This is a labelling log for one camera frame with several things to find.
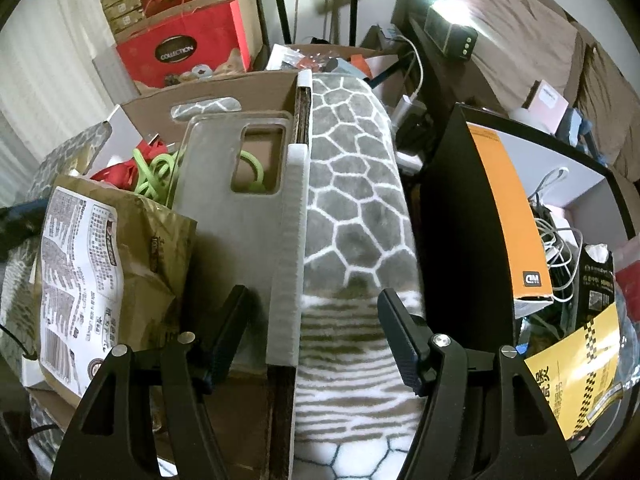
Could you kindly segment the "gold snack bag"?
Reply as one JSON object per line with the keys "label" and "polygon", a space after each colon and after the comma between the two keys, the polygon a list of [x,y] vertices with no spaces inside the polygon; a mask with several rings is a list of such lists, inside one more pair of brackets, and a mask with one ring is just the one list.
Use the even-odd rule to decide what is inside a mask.
{"label": "gold snack bag", "polygon": [[39,248],[39,364],[77,406],[116,344],[162,346],[178,312],[196,222],[141,195],[56,179]]}

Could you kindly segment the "cardboard organizer box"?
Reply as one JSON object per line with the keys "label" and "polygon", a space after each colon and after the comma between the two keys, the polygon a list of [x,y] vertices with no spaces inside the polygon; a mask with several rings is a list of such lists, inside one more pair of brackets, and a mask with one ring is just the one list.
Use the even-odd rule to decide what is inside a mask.
{"label": "cardboard organizer box", "polygon": [[287,479],[306,226],[302,80],[257,72],[136,99],[177,144],[165,195],[56,178],[39,366],[67,422],[57,479]]}

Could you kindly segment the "yellow black book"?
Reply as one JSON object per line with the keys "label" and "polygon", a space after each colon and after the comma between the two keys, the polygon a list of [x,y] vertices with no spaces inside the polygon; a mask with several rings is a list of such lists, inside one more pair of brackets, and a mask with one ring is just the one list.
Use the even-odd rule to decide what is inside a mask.
{"label": "yellow black book", "polygon": [[620,356],[620,321],[610,304],[584,327],[527,358],[563,438],[590,426],[596,404],[611,387]]}

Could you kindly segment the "black storage cube shelf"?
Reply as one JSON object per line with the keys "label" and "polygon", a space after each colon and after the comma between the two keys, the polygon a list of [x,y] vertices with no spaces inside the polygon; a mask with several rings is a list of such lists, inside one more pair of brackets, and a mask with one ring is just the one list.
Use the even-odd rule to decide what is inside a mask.
{"label": "black storage cube shelf", "polygon": [[[576,274],[582,248],[592,242],[625,243],[632,237],[631,221],[612,174],[587,156],[510,119],[461,104],[454,107],[413,192],[412,226],[423,280],[424,320],[434,333],[450,336],[465,349],[495,352],[510,346],[518,352],[523,318],[514,316],[506,245],[469,122],[498,133],[527,199],[536,183],[567,167],[570,180],[560,188],[558,200],[564,204],[578,196],[592,200],[592,207],[577,216],[573,226],[576,240],[570,246],[570,274],[564,282],[571,304],[578,304],[582,296]],[[617,367],[635,367],[638,340],[626,315],[616,309]],[[521,357],[525,362],[527,356]],[[575,467],[572,479],[634,478],[638,471],[627,464],[627,457],[639,441],[638,382],[618,382],[615,372],[588,420],[589,427],[564,439]]]}

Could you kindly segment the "grey white patterned blanket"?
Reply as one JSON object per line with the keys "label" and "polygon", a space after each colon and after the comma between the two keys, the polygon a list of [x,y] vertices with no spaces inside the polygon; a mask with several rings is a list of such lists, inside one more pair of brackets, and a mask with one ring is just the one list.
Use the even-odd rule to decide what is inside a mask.
{"label": "grey white patterned blanket", "polygon": [[376,314],[395,289],[422,309],[420,271],[392,130],[352,76],[312,78],[297,479],[393,479],[423,404],[402,384]]}

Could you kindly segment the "red collection gift bag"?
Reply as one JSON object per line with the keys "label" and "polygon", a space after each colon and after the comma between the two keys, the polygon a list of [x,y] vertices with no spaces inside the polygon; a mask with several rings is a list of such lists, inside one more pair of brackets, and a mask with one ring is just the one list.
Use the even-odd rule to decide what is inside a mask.
{"label": "red collection gift bag", "polygon": [[165,88],[250,68],[238,0],[189,11],[142,30],[117,46],[140,86]]}

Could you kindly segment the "pink box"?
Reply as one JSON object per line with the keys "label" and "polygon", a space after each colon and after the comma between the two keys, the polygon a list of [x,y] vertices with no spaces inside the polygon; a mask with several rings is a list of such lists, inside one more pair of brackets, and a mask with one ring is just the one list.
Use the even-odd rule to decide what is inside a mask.
{"label": "pink box", "polygon": [[537,124],[544,126],[548,133],[555,134],[568,109],[568,102],[562,93],[541,79],[533,84],[524,108]]}

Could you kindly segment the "white power adapter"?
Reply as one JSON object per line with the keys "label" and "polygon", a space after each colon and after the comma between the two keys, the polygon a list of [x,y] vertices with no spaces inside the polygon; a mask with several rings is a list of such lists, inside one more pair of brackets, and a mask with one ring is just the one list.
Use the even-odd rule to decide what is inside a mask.
{"label": "white power adapter", "polygon": [[418,99],[403,94],[396,105],[390,122],[395,129],[398,129],[411,115],[421,117],[426,113],[426,106]]}

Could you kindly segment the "brown cardboard clutter box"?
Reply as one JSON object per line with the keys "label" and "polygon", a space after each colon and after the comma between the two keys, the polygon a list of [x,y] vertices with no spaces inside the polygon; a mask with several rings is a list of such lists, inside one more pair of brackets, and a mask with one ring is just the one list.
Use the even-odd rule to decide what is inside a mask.
{"label": "brown cardboard clutter box", "polygon": [[275,44],[266,70],[312,70],[373,79],[399,61],[397,54],[335,44]]}

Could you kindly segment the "bright lamp clock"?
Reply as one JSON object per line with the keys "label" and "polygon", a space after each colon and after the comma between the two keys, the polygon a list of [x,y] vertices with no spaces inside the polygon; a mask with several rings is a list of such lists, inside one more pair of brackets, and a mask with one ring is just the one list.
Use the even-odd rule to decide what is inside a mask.
{"label": "bright lamp clock", "polygon": [[435,0],[427,10],[424,30],[448,60],[472,58],[478,30],[463,0]]}

